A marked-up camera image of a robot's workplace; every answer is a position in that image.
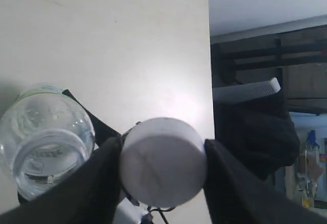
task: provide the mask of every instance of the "clear glass bottle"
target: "clear glass bottle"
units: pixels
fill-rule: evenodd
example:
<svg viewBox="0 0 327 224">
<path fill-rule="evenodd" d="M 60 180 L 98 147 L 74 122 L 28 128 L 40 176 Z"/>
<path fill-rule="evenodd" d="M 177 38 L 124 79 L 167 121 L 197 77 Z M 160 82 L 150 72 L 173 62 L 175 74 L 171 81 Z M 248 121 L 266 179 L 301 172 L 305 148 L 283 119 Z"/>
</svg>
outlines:
<svg viewBox="0 0 327 224">
<path fill-rule="evenodd" d="M 0 121 L 0 163 L 27 200 L 71 175 L 91 155 L 95 132 L 85 110 L 62 90 L 35 85 Z"/>
</svg>

